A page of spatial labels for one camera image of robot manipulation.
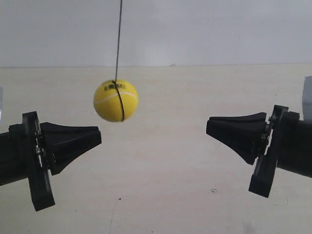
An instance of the tennis ball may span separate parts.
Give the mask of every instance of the tennis ball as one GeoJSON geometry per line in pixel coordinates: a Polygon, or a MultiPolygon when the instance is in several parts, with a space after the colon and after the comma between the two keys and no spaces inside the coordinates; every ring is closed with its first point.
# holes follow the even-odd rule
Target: tennis ball
{"type": "Polygon", "coordinates": [[[108,122],[123,122],[137,109],[138,94],[135,87],[125,80],[108,80],[94,93],[96,113],[108,122]]]}

